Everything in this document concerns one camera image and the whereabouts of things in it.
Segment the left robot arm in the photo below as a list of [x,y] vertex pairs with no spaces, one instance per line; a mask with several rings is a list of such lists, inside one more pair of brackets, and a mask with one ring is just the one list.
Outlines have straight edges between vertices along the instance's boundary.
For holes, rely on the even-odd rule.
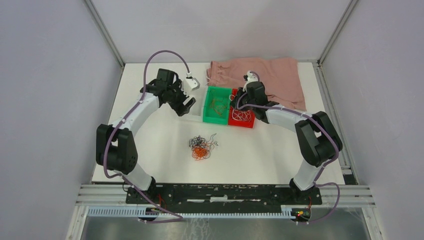
[[138,197],[149,204],[156,200],[155,179],[138,164],[134,136],[146,120],[163,104],[179,116],[190,112],[196,103],[189,92],[200,88],[190,72],[184,80],[168,69],[160,68],[156,78],[145,84],[134,105],[111,124],[100,124],[96,130],[96,163],[109,179],[122,177],[138,190]]

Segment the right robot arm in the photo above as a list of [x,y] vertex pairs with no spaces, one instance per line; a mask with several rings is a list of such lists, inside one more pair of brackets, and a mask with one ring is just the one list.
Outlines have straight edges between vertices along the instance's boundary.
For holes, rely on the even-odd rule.
[[343,143],[328,114],[296,111],[268,99],[262,82],[253,81],[240,87],[230,105],[242,112],[252,111],[254,117],[266,124],[276,125],[296,134],[301,156],[299,170],[289,182],[289,199],[302,204],[309,190],[317,186],[327,165],[339,158]]

